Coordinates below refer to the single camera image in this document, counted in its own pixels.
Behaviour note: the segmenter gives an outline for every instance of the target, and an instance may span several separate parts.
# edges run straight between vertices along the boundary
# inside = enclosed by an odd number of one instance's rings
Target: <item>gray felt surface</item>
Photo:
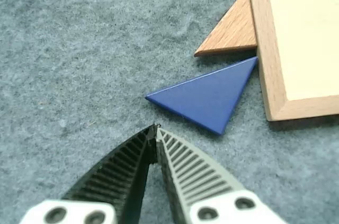
[[[339,117],[269,123],[257,69],[221,137],[144,99],[236,60],[195,49],[235,0],[0,0],[0,219],[15,224],[159,122],[290,223],[339,223]],[[150,168],[140,223],[172,223]]]

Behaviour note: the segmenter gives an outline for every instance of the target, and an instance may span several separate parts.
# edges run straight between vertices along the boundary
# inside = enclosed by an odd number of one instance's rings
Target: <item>blue tangram piece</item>
[[[169,88],[146,99],[221,135],[256,64],[253,57]]]

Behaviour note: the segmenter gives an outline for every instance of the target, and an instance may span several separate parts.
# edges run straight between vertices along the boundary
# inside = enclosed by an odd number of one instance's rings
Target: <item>wooden tangram piece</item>
[[[251,3],[249,0],[237,0],[196,50],[194,56],[255,47]]]
[[[267,119],[339,114],[339,0],[250,3]],[[234,34],[234,28],[220,30],[220,25],[218,31],[223,33],[218,35]],[[209,36],[206,43],[213,43],[212,38]],[[235,44],[225,51],[239,48],[242,47]],[[214,49],[215,45],[205,45],[203,52]]]

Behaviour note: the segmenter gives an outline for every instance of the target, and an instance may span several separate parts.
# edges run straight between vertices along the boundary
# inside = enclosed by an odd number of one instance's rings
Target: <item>wooden frame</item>
[[[339,114],[339,0],[251,0],[251,8],[267,119]]]

